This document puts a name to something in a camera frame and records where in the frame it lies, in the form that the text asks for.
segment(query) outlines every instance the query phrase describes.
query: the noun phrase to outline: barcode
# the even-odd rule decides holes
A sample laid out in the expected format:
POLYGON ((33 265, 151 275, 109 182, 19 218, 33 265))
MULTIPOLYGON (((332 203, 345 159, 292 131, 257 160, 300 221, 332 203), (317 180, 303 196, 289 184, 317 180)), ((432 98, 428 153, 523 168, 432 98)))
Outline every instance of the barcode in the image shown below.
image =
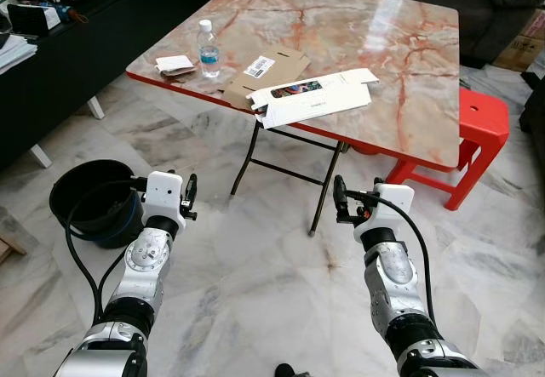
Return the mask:
POLYGON ((274 60, 271 60, 269 58, 265 58, 264 56, 260 56, 257 60, 254 61, 254 63, 244 71, 246 75, 250 75, 251 77, 254 77, 256 79, 259 79, 267 71, 271 66, 273 66, 274 60))
POLYGON ((260 60, 257 64, 254 65, 253 68, 250 68, 248 70, 248 73, 254 77, 260 72, 261 68, 267 63, 267 60, 260 60))

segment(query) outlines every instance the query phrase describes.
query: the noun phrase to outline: bottle cap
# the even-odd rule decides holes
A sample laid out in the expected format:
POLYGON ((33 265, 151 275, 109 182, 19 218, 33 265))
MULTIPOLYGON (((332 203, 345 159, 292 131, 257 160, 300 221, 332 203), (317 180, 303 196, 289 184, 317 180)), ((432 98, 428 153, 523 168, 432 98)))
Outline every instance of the bottle cap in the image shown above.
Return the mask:
POLYGON ((200 27, 202 32, 211 32, 212 31, 212 21, 210 21, 210 20, 200 20, 198 22, 198 26, 200 27))

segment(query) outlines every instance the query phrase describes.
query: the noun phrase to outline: table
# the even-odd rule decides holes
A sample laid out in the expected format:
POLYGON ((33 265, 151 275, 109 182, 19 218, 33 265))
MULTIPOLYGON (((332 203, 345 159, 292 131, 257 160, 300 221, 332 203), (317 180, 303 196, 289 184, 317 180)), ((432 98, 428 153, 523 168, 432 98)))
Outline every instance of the table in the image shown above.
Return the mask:
MULTIPOLYGON (((221 99, 220 89, 243 69, 248 52, 275 43, 306 53, 311 65, 301 79, 367 67, 381 80, 370 89, 369 106, 291 125, 337 140, 336 147, 305 140, 334 152, 325 181, 258 161, 322 186, 311 235, 343 143, 438 170, 458 164, 459 33, 454 9, 411 0, 211 0, 130 64, 127 73, 231 107, 221 99), (216 80, 200 72, 161 77, 154 67, 157 57, 186 54, 198 62, 195 40, 202 19, 212 21, 219 38, 221 75, 216 80)), ((232 193, 245 167, 255 162, 251 156, 258 132, 256 124, 232 193)))

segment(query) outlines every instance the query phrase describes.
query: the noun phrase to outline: plastic bottle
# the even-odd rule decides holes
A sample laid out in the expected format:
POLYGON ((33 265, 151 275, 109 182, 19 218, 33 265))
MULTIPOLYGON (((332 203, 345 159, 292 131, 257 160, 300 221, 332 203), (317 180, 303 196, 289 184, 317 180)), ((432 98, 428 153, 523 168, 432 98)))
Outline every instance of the plastic bottle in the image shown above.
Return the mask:
POLYGON ((210 20, 201 20, 198 26, 198 55, 203 76, 217 77, 220 75, 220 50, 217 47, 217 38, 212 33, 212 23, 210 20))

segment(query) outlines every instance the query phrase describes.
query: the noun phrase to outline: white marble tile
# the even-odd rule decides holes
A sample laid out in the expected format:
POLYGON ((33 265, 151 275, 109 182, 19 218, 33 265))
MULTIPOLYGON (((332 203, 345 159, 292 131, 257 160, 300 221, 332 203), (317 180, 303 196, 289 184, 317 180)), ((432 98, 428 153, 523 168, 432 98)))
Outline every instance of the white marble tile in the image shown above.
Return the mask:
MULTIPOLYGON (((416 190, 411 216, 429 249, 435 313, 443 335, 490 375, 538 377, 545 365, 542 175, 517 124, 529 90, 515 72, 462 73, 473 89, 508 103, 511 136, 456 212, 443 208, 446 193, 410 183, 416 190)), ((175 242, 150 339, 149 375, 267 377, 283 362, 317 376, 397 375, 371 324, 364 251, 351 226, 336 224, 331 188, 309 238, 318 186, 251 164, 237 195, 229 196, 250 143, 251 117, 126 76, 98 97, 105 119, 82 109, 43 140, 52 168, 23 157, 0 174, 0 205, 10 214, 4 217, 13 216, 0 225, 19 228, 19 221, 25 235, 13 235, 33 247, 28 260, 10 257, 0 266, 1 377, 51 375, 89 326, 90 289, 48 197, 67 170, 94 158, 121 160, 137 174, 174 168, 185 179, 198 175, 198 220, 175 242), (25 321, 14 328, 9 319, 21 318, 21 308, 25 321)), ((318 179, 330 154, 270 132, 260 132, 255 152, 318 179)), ((336 174, 350 189, 369 190, 394 164, 388 156, 350 150, 336 174)), ((414 235, 403 225, 399 237, 422 279, 414 235)), ((95 278, 119 253, 74 243, 95 278)), ((105 300, 122 269, 106 283, 105 300)))
POLYGON ((528 66, 528 72, 535 72, 538 77, 545 77, 545 49, 537 56, 534 63, 528 66))

